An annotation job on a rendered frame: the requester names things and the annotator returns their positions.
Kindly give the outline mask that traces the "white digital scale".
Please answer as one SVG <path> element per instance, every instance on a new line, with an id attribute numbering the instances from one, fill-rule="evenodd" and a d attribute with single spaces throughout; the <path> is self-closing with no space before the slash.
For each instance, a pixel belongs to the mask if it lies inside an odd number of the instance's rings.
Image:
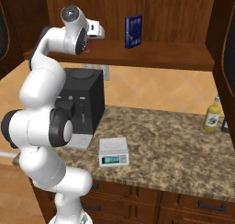
<path id="1" fill-rule="evenodd" d="M 126 138 L 99 140 L 99 166 L 119 167 L 129 165 L 129 148 Z"/>

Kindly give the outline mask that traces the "wooden cabinet shelf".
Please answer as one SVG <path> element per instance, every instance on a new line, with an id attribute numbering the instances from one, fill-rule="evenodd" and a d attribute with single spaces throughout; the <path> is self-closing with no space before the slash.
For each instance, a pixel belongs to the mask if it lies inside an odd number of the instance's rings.
<path id="1" fill-rule="evenodd" d="M 205 44 L 142 42 L 125 49 L 120 40 L 93 40 L 89 53 L 67 55 L 51 52 L 58 62 L 212 71 L 214 60 Z"/>

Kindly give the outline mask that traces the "dark wooden cabinet door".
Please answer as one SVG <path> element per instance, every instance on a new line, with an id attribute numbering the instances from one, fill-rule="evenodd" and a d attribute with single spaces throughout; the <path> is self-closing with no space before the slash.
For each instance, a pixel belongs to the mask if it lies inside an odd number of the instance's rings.
<path id="1" fill-rule="evenodd" d="M 27 60 L 50 24 L 46 0 L 0 0 L 0 80 Z"/>
<path id="2" fill-rule="evenodd" d="M 213 76 L 235 149 L 235 0 L 214 0 L 206 46 Z"/>

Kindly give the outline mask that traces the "small dark object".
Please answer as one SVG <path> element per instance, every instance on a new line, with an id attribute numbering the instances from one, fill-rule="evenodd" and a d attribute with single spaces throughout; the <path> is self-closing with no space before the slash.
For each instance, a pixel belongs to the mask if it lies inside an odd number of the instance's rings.
<path id="1" fill-rule="evenodd" d="M 229 133 L 229 127 L 228 127 L 226 118 L 223 119 L 223 123 L 222 123 L 222 126 L 221 126 L 221 131 L 223 131 L 225 133 Z"/>

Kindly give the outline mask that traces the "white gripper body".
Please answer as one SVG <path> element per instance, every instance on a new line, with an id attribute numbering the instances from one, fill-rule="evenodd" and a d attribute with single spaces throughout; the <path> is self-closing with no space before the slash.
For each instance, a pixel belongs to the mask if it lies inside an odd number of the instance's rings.
<path id="1" fill-rule="evenodd" d="M 90 39 L 103 39 L 105 37 L 105 30 L 98 21 L 90 21 L 87 36 Z"/>

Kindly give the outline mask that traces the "wooden drawer front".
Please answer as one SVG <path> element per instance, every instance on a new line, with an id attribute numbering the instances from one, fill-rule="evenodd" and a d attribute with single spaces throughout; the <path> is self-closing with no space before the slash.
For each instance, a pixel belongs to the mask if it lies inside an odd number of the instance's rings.
<path id="1" fill-rule="evenodd" d="M 226 212 L 198 207 L 198 200 L 211 206 L 226 205 Z M 235 203 L 205 197 L 163 192 L 158 224 L 235 224 Z"/>
<path id="2" fill-rule="evenodd" d="M 101 206 L 100 211 L 84 208 L 94 224 L 156 224 L 158 206 L 101 196 L 83 196 L 87 206 Z"/>
<path id="3" fill-rule="evenodd" d="M 99 188 L 91 189 L 92 192 L 103 195 L 120 196 L 120 197 L 132 196 L 131 185 L 123 185 L 123 184 L 111 183 L 100 180 L 94 180 L 94 184 L 95 183 L 99 183 Z"/>

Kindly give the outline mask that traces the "blue box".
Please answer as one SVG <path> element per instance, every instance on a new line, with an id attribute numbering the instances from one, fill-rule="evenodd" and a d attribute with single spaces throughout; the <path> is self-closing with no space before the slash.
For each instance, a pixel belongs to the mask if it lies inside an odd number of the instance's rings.
<path id="1" fill-rule="evenodd" d="M 125 48 L 131 49 L 141 44 L 142 16 L 125 18 Z"/>

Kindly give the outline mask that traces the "yellow bottle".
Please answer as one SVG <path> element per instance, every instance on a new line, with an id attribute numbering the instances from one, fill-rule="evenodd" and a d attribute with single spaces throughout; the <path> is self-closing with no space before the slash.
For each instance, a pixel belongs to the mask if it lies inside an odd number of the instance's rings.
<path id="1" fill-rule="evenodd" d="M 203 129 L 205 131 L 213 132 L 217 128 L 220 111 L 219 96 L 216 95 L 214 103 L 207 108 L 207 113 L 203 124 Z"/>

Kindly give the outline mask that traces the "white rod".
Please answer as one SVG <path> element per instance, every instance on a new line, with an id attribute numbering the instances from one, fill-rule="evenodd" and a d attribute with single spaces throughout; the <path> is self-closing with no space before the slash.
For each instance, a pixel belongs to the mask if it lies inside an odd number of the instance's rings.
<path id="1" fill-rule="evenodd" d="M 17 153 L 0 151 L 0 157 L 5 157 L 5 158 L 12 158 L 12 159 L 14 159 L 15 157 L 17 157 Z"/>

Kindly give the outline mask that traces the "black coffee machine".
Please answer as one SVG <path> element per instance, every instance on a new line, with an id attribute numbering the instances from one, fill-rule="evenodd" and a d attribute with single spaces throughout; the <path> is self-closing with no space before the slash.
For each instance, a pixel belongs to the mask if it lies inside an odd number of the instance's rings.
<path id="1" fill-rule="evenodd" d="M 73 123 L 69 148 L 86 150 L 105 112 L 103 72 L 65 68 L 66 83 L 56 100 Z"/>

